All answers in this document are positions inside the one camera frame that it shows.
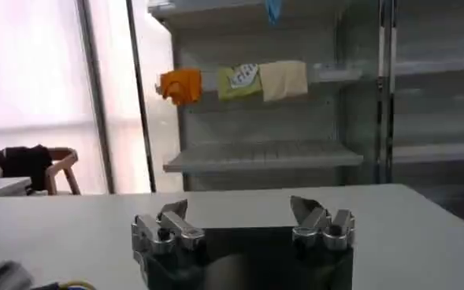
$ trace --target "black cloth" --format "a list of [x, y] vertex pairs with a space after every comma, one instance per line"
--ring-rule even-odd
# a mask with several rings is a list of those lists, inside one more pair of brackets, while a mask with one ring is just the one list
[[51, 166], [48, 148], [8, 147], [0, 150], [1, 177], [30, 177], [32, 189], [44, 190], [46, 169]]

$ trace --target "yellow cable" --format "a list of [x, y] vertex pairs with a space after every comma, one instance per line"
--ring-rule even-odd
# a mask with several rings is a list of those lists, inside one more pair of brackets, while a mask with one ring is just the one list
[[60, 289], [68, 289], [69, 287], [79, 286], [79, 287], [86, 288], [88, 290], [96, 290], [92, 284], [87, 283], [85, 281], [70, 281], [64, 284], [59, 284], [59, 286], [60, 286]]

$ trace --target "metal pole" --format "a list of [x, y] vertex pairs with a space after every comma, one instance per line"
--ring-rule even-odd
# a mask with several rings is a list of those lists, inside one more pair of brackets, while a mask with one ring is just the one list
[[154, 181], [153, 171], [153, 158], [151, 156], [150, 149], [150, 134], [149, 129], [147, 127], [147, 112], [146, 105], [144, 102], [143, 77], [140, 71], [139, 48], [137, 47], [137, 34], [135, 32], [134, 12], [132, 7], [132, 0], [126, 0], [126, 2], [128, 13], [128, 26], [130, 28], [130, 40], [132, 43], [132, 56], [134, 58], [135, 81], [137, 83], [137, 96], [139, 98], [140, 118], [143, 125], [144, 149], [146, 150], [147, 157], [147, 170], [149, 171], [151, 192], [156, 192], [156, 184]]
[[111, 166], [110, 145], [106, 129], [106, 115], [104, 110], [102, 84], [98, 67], [97, 46], [91, 23], [90, 6], [87, 0], [76, 0], [80, 15], [81, 36], [83, 38], [84, 52], [87, 59], [88, 76], [90, 77], [91, 98], [93, 101], [95, 120], [97, 121], [100, 151], [104, 162], [107, 190], [110, 194], [115, 192], [113, 169]]
[[386, 137], [386, 183], [392, 182], [393, 138], [395, 123], [395, 64], [396, 64], [396, 21], [398, 20], [398, 0], [391, 3], [391, 41], [389, 42], [389, 91], [388, 91], [388, 134]]

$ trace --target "cable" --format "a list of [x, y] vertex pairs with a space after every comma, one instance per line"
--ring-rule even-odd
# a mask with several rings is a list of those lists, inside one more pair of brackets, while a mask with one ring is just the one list
[[85, 281], [70, 281], [67, 283], [60, 284], [60, 289], [64, 290], [97, 290], [93, 285]]

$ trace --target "blue object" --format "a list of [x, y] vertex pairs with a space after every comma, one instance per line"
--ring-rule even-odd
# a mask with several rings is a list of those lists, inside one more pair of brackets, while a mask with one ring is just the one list
[[265, 0], [266, 10], [271, 25], [277, 24], [282, 9], [282, 0]]

